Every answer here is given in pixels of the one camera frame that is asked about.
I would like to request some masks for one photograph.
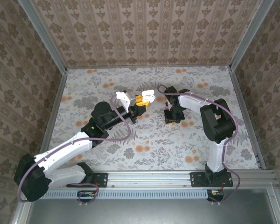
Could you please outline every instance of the wall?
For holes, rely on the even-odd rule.
[[[37,154],[61,74],[16,0],[0,0],[0,224],[17,205],[13,176]]]
[[[32,0],[70,68],[225,64],[260,0]]]
[[[280,0],[272,5],[236,74],[267,168],[275,169],[280,181]]]

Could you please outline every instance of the floral tablecloth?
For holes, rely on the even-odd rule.
[[[230,168],[258,168],[241,110],[227,67],[153,67],[69,70],[50,148],[58,146],[87,124],[96,103],[109,101],[116,91],[141,94],[158,84],[190,89],[208,99],[224,98],[236,116],[239,133],[227,147],[226,164]],[[86,162],[93,170],[191,170],[204,169],[209,140],[200,115],[185,110],[186,119],[166,125],[165,97],[155,91],[156,100],[148,111],[131,125],[130,138],[122,142],[103,142],[72,158],[66,166]],[[108,131],[109,138],[122,138],[124,124]]]

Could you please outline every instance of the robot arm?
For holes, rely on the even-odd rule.
[[[148,106],[155,99],[154,91],[144,91],[141,96],[135,96],[132,92],[117,92],[117,99],[120,99],[122,106],[117,111],[124,119],[130,118],[133,123],[138,116],[147,111]],[[94,172],[83,162],[71,168],[58,169],[62,164],[83,153],[98,144],[102,140],[88,140],[88,138],[106,139],[115,125],[122,122],[121,118],[113,111],[109,103],[103,101],[95,105],[91,113],[89,123],[86,124],[75,136],[62,143],[61,145],[36,156],[30,154],[24,155],[17,167],[14,181],[19,185],[22,177],[27,170],[35,163],[41,161],[28,174],[21,188],[28,201],[35,201],[42,197],[48,189],[63,186],[71,183],[90,183],[93,179]],[[49,158],[46,156],[56,149],[65,146],[62,150],[57,151]]]
[[[164,111],[165,122],[166,124],[179,123],[185,119],[183,111],[186,109],[201,115],[204,133],[210,140],[210,154],[206,164],[205,183],[212,185],[218,176],[221,174],[225,175],[227,172],[222,163],[223,145],[233,135],[235,124],[230,115],[224,110],[206,101],[192,97],[187,89],[177,91],[171,86],[165,90],[165,93],[187,92],[189,95],[166,95],[168,109]],[[219,99],[214,102],[229,110],[225,100]]]

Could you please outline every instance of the metal grille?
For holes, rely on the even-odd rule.
[[[80,190],[49,190],[41,199],[77,199]],[[203,199],[207,190],[109,190],[100,189],[97,199]]]

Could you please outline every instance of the cable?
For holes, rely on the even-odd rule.
[[[113,142],[116,142],[116,141],[124,141],[124,140],[127,140],[130,136],[131,136],[131,128],[129,126],[129,124],[127,123],[127,121],[120,115],[120,113],[118,112],[118,110],[116,109],[114,103],[112,102],[113,99],[116,97],[116,94],[114,94],[111,99],[110,99],[110,105],[111,105],[111,108],[117,113],[117,115],[119,116],[119,118],[123,121],[123,123],[126,125],[127,127],[127,130],[128,130],[128,134],[126,137],[122,138],[122,139],[104,139],[104,138],[80,138],[80,139],[76,139],[76,140],[73,140],[72,142],[69,142],[63,146],[60,146],[59,148],[55,149],[53,152],[49,153],[48,155],[44,156],[43,158],[41,158],[39,161],[37,161],[35,164],[33,164],[27,171],[26,173],[24,174],[24,176],[22,177],[21,181],[20,181],[20,184],[19,184],[19,187],[18,187],[18,191],[17,191],[17,197],[18,197],[18,200],[22,203],[25,203],[27,202],[28,200],[23,200],[21,199],[21,189],[22,189],[22,186],[23,186],[23,183],[25,181],[25,179],[27,178],[28,174],[38,165],[40,164],[41,162],[45,161],[46,159],[48,159],[50,156],[52,156],[53,154],[57,153],[58,151],[62,150],[63,148],[71,145],[71,144],[75,144],[76,142],[79,142],[79,141],[83,141],[83,140],[89,140],[89,141],[93,141],[93,140],[100,140],[100,141],[113,141]]]
[[[238,175],[236,172],[234,172],[232,169],[229,169],[229,168],[225,165],[225,163],[224,163],[226,145],[227,145],[227,143],[230,142],[230,141],[237,135],[237,133],[238,133],[238,123],[237,123],[237,120],[235,119],[235,117],[233,116],[233,114],[232,114],[229,110],[227,110],[225,107],[223,107],[223,106],[221,106],[220,104],[217,104],[217,103],[215,103],[215,102],[213,102],[213,101],[211,101],[211,100],[208,100],[208,99],[206,99],[206,98],[203,98],[203,97],[200,97],[200,96],[194,95],[194,94],[192,94],[192,93],[188,93],[188,92],[185,92],[185,93],[165,93],[165,92],[162,92],[162,91],[160,90],[160,87],[165,87],[166,89],[167,89],[167,87],[166,87],[165,85],[162,85],[162,84],[160,84],[160,85],[157,86],[157,90],[158,90],[161,94],[169,95],[169,96],[180,96],[180,95],[192,96],[192,97],[194,97],[194,98],[197,98],[197,99],[199,99],[199,100],[203,100],[203,101],[205,101],[205,102],[208,102],[208,103],[210,103],[210,104],[213,104],[213,105],[215,105],[215,106],[221,108],[221,109],[224,110],[226,113],[228,113],[229,116],[231,116],[231,118],[232,118],[232,120],[233,120],[233,122],[234,122],[234,124],[235,124],[235,132],[234,132],[234,134],[233,134],[228,140],[226,140],[226,141],[224,142],[224,144],[223,144],[222,165],[223,165],[223,167],[224,167],[225,169],[227,169],[229,172],[231,172],[231,173],[233,173],[235,176],[237,176],[237,178],[238,178],[238,184],[237,184],[237,186],[235,187],[235,189],[234,189],[234,191],[232,192],[232,194],[231,194],[228,198],[226,198],[226,199],[220,201],[220,203],[226,202],[226,201],[229,200],[231,197],[233,197],[233,195],[237,192],[237,190],[238,190],[238,188],[239,188],[239,186],[240,186],[240,183],[241,183],[241,178],[239,177],[239,175]]]
[[[74,185],[74,186],[93,186],[93,187],[96,188],[96,193],[95,193],[95,195],[94,195],[93,198],[92,198],[90,201],[88,201],[88,202],[85,202],[85,203],[84,203],[84,202],[81,202],[81,195],[84,195],[85,192],[81,192],[81,193],[79,194],[78,201],[80,202],[80,205],[81,205],[81,204],[85,204],[85,205],[90,204],[90,203],[93,202],[94,199],[98,196],[99,188],[98,188],[98,185],[96,185],[96,184],[93,184],[93,183],[72,183],[71,185]]]

